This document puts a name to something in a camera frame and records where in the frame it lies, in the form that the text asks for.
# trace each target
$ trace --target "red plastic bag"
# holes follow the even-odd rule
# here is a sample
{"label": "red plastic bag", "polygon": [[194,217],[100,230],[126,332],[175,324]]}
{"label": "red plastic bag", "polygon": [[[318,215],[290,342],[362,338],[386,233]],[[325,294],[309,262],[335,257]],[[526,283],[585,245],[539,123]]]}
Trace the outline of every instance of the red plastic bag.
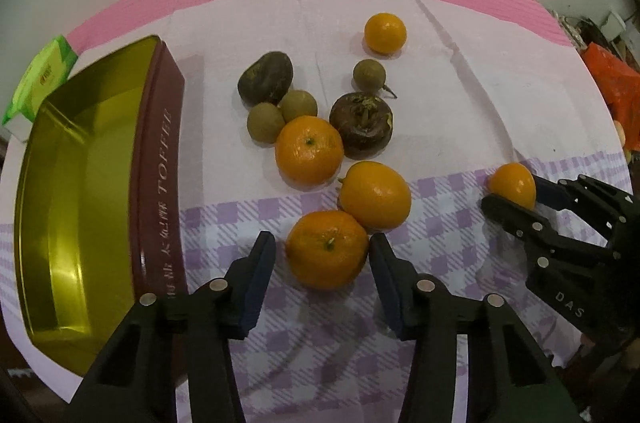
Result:
{"label": "red plastic bag", "polygon": [[640,150],[640,74],[598,44],[589,44],[582,60],[611,111],[622,124],[628,150]]}

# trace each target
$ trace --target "metal screw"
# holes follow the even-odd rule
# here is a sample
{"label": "metal screw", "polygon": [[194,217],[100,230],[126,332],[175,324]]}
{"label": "metal screw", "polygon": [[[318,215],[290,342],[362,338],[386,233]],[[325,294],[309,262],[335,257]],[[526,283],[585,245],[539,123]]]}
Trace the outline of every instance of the metal screw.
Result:
{"label": "metal screw", "polygon": [[418,280],[416,287],[420,291],[424,291],[425,293],[431,293],[434,289],[436,289],[436,284],[433,281],[423,278],[422,280]]}
{"label": "metal screw", "polygon": [[142,295],[142,297],[140,297],[139,302],[143,306],[150,306],[155,304],[157,299],[158,297],[156,297],[153,293],[145,293],[144,295]]}
{"label": "metal screw", "polygon": [[224,291],[228,286],[229,282],[223,278],[214,278],[209,282],[209,289],[211,289],[211,291]]}
{"label": "metal screw", "polygon": [[489,304],[491,304],[494,308],[500,308],[504,305],[504,298],[495,293],[491,293],[486,298],[486,301],[489,302]]}

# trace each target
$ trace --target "purple and white checkered cloth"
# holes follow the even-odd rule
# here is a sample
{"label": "purple and white checkered cloth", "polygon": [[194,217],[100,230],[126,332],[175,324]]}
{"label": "purple and white checkered cloth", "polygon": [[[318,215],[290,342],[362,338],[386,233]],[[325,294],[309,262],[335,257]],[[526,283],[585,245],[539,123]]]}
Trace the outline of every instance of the purple and white checkered cloth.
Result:
{"label": "purple and white checkered cloth", "polygon": [[[533,159],[526,164],[534,174],[552,181],[575,179],[582,173],[630,190],[622,152],[555,162]],[[399,257],[410,260],[419,272],[438,276],[453,294],[481,299],[499,292],[545,352],[564,361],[575,351],[578,334],[526,289],[522,243],[486,221],[479,209],[486,194],[484,183],[493,170],[410,183],[411,215],[388,239]],[[232,260],[250,250],[260,230],[283,241],[301,215],[335,208],[336,199],[337,190],[330,189],[183,211],[190,287],[223,275]],[[564,235],[604,242],[572,213],[544,207],[543,213]],[[258,325],[244,342],[232,344],[232,353],[250,421],[283,414],[312,418],[328,409],[357,410],[358,417],[364,412],[365,421],[371,421],[375,414],[401,406],[413,343],[399,342],[386,327],[368,265],[352,287],[312,292],[295,282],[280,248]],[[458,376],[465,375],[462,341]],[[178,400],[186,402],[186,389],[178,391]]]}

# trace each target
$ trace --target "orange fruit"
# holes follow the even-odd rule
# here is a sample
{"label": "orange fruit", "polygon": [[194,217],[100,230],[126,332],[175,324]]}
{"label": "orange fruit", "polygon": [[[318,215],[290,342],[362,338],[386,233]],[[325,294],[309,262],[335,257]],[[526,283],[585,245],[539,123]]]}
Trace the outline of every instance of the orange fruit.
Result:
{"label": "orange fruit", "polygon": [[354,164],[342,182],[340,206],[370,229],[397,228],[409,216],[411,191],[392,168],[375,161]]}
{"label": "orange fruit", "polygon": [[533,210],[536,205],[536,182],[529,169],[520,163],[507,163],[489,178],[489,191]]}
{"label": "orange fruit", "polygon": [[289,232],[285,252],[293,275],[314,289],[353,281],[367,259],[369,237],[348,213],[307,213]]}
{"label": "orange fruit", "polygon": [[364,26],[364,40],[369,49],[381,54],[398,51],[406,42],[406,27],[391,13],[373,15]]}
{"label": "orange fruit", "polygon": [[276,164],[296,184],[313,186],[328,181],[343,158],[340,134],[319,117],[293,119],[276,139]]}

